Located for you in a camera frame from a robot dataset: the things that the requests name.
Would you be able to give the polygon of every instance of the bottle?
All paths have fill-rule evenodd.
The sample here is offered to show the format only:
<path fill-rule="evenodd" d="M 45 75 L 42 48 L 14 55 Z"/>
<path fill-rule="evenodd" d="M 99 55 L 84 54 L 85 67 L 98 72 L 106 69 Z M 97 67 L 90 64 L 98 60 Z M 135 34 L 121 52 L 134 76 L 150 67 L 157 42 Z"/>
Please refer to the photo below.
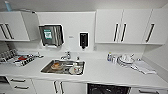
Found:
<path fill-rule="evenodd" d="M 113 56 L 112 62 L 113 62 L 113 64 L 116 64 L 116 63 L 117 63 L 117 56 Z"/>
<path fill-rule="evenodd" d="M 112 55 L 111 55 L 111 52 L 109 52 L 108 56 L 107 56 L 107 61 L 111 61 L 112 59 Z"/>

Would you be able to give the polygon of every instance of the lower cabinet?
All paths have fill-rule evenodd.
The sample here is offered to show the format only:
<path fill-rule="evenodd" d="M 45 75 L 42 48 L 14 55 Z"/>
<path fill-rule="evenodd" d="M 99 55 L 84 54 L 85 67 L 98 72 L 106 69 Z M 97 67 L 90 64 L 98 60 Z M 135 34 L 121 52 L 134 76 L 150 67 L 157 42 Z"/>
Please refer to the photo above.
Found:
<path fill-rule="evenodd" d="M 131 88 L 129 94 L 168 94 L 167 90 L 156 90 L 146 88 Z"/>
<path fill-rule="evenodd" d="M 8 76 L 7 80 L 13 90 L 13 94 L 36 94 L 32 81 L 29 78 Z"/>
<path fill-rule="evenodd" d="M 32 79 L 37 94 L 87 94 L 87 84 Z"/>
<path fill-rule="evenodd" d="M 55 81 L 32 79 L 37 94 L 57 94 Z"/>
<path fill-rule="evenodd" d="M 87 94 L 87 84 L 59 82 L 61 86 L 61 94 Z"/>

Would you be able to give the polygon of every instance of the cabinet handle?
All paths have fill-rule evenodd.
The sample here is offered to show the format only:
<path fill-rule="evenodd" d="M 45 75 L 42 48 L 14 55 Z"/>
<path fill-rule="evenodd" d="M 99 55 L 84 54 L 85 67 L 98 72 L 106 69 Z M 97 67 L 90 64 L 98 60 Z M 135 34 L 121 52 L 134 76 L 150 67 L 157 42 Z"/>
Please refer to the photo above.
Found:
<path fill-rule="evenodd" d="M 9 39 L 9 38 L 6 36 L 6 34 L 5 34 L 5 30 L 4 30 L 4 28 L 3 28 L 3 24 L 0 24 L 0 26 L 1 26 L 1 29 L 2 29 L 2 32 L 3 32 L 4 36 L 5 36 L 5 38 L 6 38 L 6 39 Z"/>
<path fill-rule="evenodd" d="M 150 91 L 142 91 L 142 90 L 139 90 L 139 93 L 148 93 L 148 94 L 159 94 L 159 92 L 150 92 Z"/>
<path fill-rule="evenodd" d="M 16 89 L 28 89 L 29 87 L 18 87 L 18 86 L 15 86 L 14 88 L 16 88 Z"/>
<path fill-rule="evenodd" d="M 12 33 L 11 33 L 11 29 L 10 29 L 10 27 L 9 27 L 9 24 L 5 24 L 5 26 L 6 26 L 7 30 L 8 30 L 8 33 L 9 33 L 11 39 L 14 39 L 14 37 L 13 37 L 13 35 L 12 35 Z"/>
<path fill-rule="evenodd" d="M 116 24 L 116 30 L 115 30 L 114 41 L 116 40 L 116 36 L 117 36 L 117 30 L 118 30 L 118 24 Z"/>
<path fill-rule="evenodd" d="M 58 90 L 57 90 L 57 87 L 56 87 L 56 81 L 54 82 L 54 87 L 55 87 L 56 93 L 58 93 Z"/>
<path fill-rule="evenodd" d="M 148 42 L 148 41 L 149 41 L 149 39 L 150 39 L 150 36 L 151 36 L 151 34 L 152 34 L 152 31 L 153 31 L 154 26 L 155 26 L 155 24 L 151 24 L 151 29 L 150 29 L 150 32 L 149 32 L 148 38 L 146 39 L 146 42 Z"/>
<path fill-rule="evenodd" d="M 61 91 L 62 91 L 62 94 L 64 93 L 64 90 L 63 90 L 63 87 L 62 87 L 62 82 L 60 83 L 61 85 Z"/>
<path fill-rule="evenodd" d="M 123 29 L 123 35 L 122 35 L 122 39 L 121 39 L 121 42 L 124 40 L 124 34 L 125 34 L 125 29 L 126 29 L 126 24 L 124 24 L 124 29 Z"/>
<path fill-rule="evenodd" d="M 12 79 L 11 81 L 12 82 L 25 82 L 26 80 L 14 80 L 14 79 Z"/>

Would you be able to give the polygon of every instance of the white wall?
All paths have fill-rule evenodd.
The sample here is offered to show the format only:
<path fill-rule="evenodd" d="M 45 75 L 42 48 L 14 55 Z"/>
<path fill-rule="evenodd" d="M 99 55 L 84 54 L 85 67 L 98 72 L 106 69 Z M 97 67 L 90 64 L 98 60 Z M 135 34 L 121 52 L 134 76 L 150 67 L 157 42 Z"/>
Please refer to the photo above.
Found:
<path fill-rule="evenodd" d="M 40 25 L 61 24 L 65 43 L 59 48 L 47 48 L 42 46 L 41 40 L 31 42 L 13 42 L 17 49 L 29 49 L 37 51 L 64 52 L 109 52 L 112 53 L 137 53 L 142 56 L 145 45 L 125 44 L 95 44 L 95 12 L 38 12 Z M 89 46 L 82 50 L 79 46 L 79 33 L 89 33 Z"/>
<path fill-rule="evenodd" d="M 5 42 L 0 41 L 0 53 L 8 51 L 8 46 Z"/>
<path fill-rule="evenodd" d="M 143 58 L 168 82 L 168 39 L 165 45 L 147 45 Z"/>

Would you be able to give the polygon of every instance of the stainless steel sink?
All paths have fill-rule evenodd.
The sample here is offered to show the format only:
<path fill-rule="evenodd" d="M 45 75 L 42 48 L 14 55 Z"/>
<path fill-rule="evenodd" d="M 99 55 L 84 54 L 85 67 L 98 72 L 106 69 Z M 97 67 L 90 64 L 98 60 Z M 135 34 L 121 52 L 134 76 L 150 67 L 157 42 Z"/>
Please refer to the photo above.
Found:
<path fill-rule="evenodd" d="M 51 68 L 51 66 L 54 63 L 60 63 L 62 64 L 63 68 L 61 70 L 54 70 Z M 82 72 L 80 74 L 77 75 L 82 75 L 83 74 L 83 70 L 84 70 L 84 64 L 85 62 L 76 62 L 76 61 L 60 61 L 60 60 L 52 60 L 47 66 L 45 66 L 41 72 L 43 73 L 56 73 L 56 74 L 71 74 L 69 72 L 69 69 L 71 67 L 73 67 L 73 64 L 77 63 L 77 66 L 80 66 L 82 68 Z"/>

